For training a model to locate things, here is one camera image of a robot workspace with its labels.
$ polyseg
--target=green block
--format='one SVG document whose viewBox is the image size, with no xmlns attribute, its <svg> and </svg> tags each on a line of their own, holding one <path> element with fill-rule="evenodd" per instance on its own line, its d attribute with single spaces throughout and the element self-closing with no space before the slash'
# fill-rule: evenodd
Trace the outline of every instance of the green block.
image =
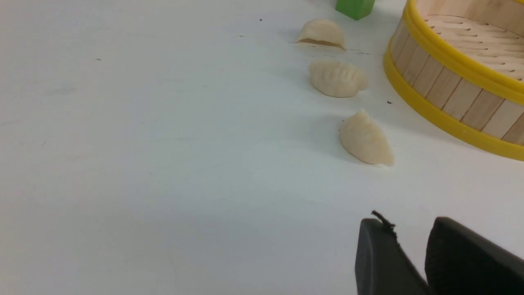
<svg viewBox="0 0 524 295">
<path fill-rule="evenodd" d="M 371 13 L 374 4 L 375 0 L 339 0 L 336 10 L 352 19 L 359 20 Z"/>
</svg>

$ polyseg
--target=bamboo steamer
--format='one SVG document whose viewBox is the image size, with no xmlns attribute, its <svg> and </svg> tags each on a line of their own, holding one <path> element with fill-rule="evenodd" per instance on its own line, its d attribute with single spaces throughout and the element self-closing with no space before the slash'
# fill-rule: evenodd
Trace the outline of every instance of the bamboo steamer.
<svg viewBox="0 0 524 295">
<path fill-rule="evenodd" d="M 524 161 L 524 0 L 408 0 L 386 75 L 419 114 Z"/>
</svg>

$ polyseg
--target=yellow rim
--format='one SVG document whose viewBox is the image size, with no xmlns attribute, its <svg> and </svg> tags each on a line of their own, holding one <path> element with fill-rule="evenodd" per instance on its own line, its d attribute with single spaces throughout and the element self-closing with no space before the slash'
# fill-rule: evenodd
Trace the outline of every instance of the yellow rim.
<svg viewBox="0 0 524 295">
<path fill-rule="evenodd" d="M 398 72 L 391 58 L 390 47 L 384 54 L 384 71 L 396 92 L 421 116 L 451 134 L 477 148 L 500 156 L 524 161 L 524 146 L 509 143 L 468 127 L 442 112 L 420 96 Z"/>
<path fill-rule="evenodd" d="M 424 22 L 417 11 L 416 0 L 408 0 L 403 20 L 413 39 L 443 66 L 495 95 L 524 105 L 524 83 L 484 66 L 449 45 Z"/>
</svg>

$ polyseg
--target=white table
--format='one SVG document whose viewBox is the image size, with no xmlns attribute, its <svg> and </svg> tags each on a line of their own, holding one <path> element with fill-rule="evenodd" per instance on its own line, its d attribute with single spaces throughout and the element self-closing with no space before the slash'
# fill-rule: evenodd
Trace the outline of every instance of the white table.
<svg viewBox="0 0 524 295">
<path fill-rule="evenodd" d="M 334 0 L 2 2 L 1 294 L 356 294 L 373 209 L 421 272 L 440 215 L 524 256 L 524 164 L 447 135 L 386 80 L 403 0 L 358 22 Z M 293 44 L 317 17 L 348 52 Z M 321 95 L 322 57 L 370 88 Z M 360 108 L 393 168 L 339 144 Z"/>
</svg>

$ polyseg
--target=pleated dumpling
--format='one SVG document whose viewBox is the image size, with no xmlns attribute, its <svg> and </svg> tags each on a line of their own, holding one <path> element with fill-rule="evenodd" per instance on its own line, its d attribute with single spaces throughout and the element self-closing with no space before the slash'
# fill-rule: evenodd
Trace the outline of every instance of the pleated dumpling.
<svg viewBox="0 0 524 295">
<path fill-rule="evenodd" d="M 340 142 L 351 155 L 362 162 L 387 166 L 395 163 L 386 136 L 364 110 L 344 121 L 340 128 Z"/>
<path fill-rule="evenodd" d="M 325 95 L 352 97 L 367 88 L 367 77 L 355 65 L 336 60 L 317 60 L 309 66 L 311 84 Z"/>
<path fill-rule="evenodd" d="M 344 31 L 336 23 L 317 18 L 310 20 L 303 27 L 296 42 L 313 43 L 338 47 L 346 50 Z"/>
</svg>

